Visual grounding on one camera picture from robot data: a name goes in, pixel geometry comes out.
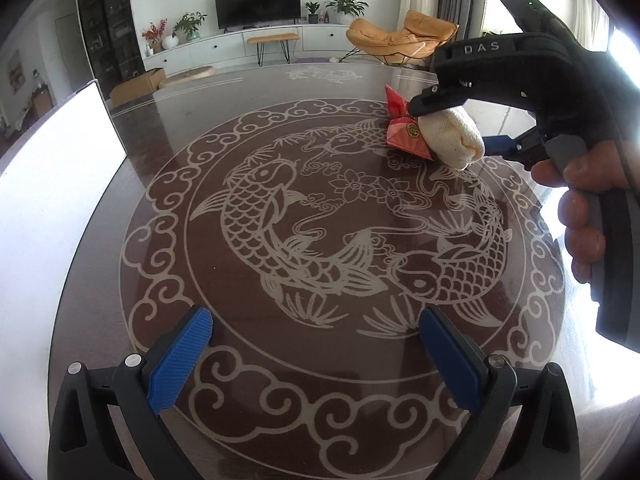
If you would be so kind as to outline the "person's right hand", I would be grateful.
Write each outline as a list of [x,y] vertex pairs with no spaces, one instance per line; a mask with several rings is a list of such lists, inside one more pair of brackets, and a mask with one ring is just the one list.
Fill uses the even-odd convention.
[[588,154],[572,160],[559,171],[549,159],[533,166],[532,178],[538,184],[568,191],[559,202],[558,218],[565,226],[565,246],[572,256],[572,272],[578,283],[592,281],[592,267],[599,263],[608,248],[601,229],[589,222],[587,194],[602,194],[614,188],[630,189],[620,152],[614,141],[597,144]]

